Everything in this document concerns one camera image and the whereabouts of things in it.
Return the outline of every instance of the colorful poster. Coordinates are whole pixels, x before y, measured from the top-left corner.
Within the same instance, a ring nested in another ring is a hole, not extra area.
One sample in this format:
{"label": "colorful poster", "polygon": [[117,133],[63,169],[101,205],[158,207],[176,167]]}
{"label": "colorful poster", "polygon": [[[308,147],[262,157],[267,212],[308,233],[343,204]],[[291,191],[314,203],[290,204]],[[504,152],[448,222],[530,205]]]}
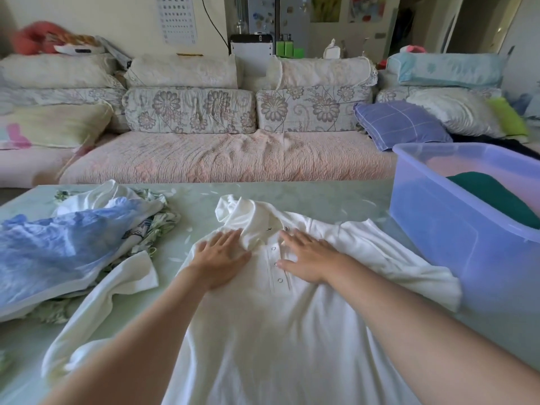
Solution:
{"label": "colorful poster", "polygon": [[349,22],[372,23],[382,19],[386,0],[350,0]]}
{"label": "colorful poster", "polygon": [[311,0],[312,23],[338,23],[341,0]]}

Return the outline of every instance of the eye chart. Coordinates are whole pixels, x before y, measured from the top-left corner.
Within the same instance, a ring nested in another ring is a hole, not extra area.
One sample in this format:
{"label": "eye chart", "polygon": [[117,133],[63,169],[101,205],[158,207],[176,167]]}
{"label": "eye chart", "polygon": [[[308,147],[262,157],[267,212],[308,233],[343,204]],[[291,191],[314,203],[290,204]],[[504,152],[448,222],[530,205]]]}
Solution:
{"label": "eye chart", "polygon": [[193,0],[157,0],[161,33],[167,44],[197,42]]}

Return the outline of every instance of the person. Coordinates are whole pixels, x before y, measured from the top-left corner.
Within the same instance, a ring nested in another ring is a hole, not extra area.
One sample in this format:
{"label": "person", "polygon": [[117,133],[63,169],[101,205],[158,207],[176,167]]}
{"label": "person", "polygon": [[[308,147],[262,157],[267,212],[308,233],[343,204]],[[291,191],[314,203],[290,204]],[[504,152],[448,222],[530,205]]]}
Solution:
{"label": "person", "polygon": [[[232,258],[240,234],[218,233],[198,244],[191,264],[160,298],[42,404],[159,405],[203,296],[233,279],[251,257]],[[327,241],[300,231],[280,236],[298,261],[278,266],[341,294],[423,404],[540,403],[540,374],[513,355]]]}

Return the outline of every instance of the orange plush toy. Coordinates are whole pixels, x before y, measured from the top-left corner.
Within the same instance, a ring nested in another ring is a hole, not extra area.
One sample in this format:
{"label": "orange plush toy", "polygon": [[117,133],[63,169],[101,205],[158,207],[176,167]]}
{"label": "orange plush toy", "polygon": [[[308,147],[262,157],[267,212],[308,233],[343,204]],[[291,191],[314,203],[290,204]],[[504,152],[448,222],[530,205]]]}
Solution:
{"label": "orange plush toy", "polygon": [[57,54],[55,45],[63,45],[61,39],[69,34],[69,31],[52,22],[37,21],[17,31],[11,37],[11,44],[17,54]]}

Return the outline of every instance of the plastic storage bin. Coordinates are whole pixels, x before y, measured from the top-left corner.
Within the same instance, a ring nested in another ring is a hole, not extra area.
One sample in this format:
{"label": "plastic storage bin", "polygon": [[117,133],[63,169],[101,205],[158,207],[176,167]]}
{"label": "plastic storage bin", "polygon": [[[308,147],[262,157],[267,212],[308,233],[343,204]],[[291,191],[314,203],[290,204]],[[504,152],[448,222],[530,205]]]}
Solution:
{"label": "plastic storage bin", "polygon": [[476,311],[540,312],[540,230],[446,179],[489,174],[540,216],[540,161],[484,143],[402,143],[390,215],[433,265],[461,280]]}

